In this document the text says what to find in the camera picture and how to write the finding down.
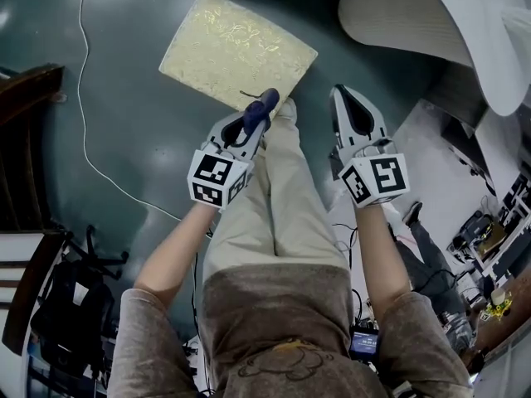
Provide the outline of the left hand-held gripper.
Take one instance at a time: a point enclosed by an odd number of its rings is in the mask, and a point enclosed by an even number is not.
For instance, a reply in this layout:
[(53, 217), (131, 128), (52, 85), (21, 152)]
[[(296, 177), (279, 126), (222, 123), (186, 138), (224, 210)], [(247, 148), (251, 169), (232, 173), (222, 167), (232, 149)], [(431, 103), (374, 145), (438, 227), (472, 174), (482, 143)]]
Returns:
[[(254, 157), (269, 127), (270, 118), (248, 126), (242, 112), (217, 121), (193, 154), (187, 175), (191, 199), (225, 211), (251, 180)], [(224, 143), (241, 147), (225, 148)]]

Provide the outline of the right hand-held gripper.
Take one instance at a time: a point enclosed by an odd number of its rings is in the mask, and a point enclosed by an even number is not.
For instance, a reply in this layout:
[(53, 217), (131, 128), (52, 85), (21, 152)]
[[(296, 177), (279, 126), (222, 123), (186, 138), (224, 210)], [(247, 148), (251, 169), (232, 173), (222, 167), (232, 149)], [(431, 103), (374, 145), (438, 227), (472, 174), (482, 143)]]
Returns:
[(336, 84), (329, 95), (334, 131), (351, 125), (359, 136), (379, 138), (368, 144), (339, 146), (338, 177), (356, 208), (376, 206), (408, 193), (410, 182), (403, 153), (387, 136), (381, 111), (367, 97)]

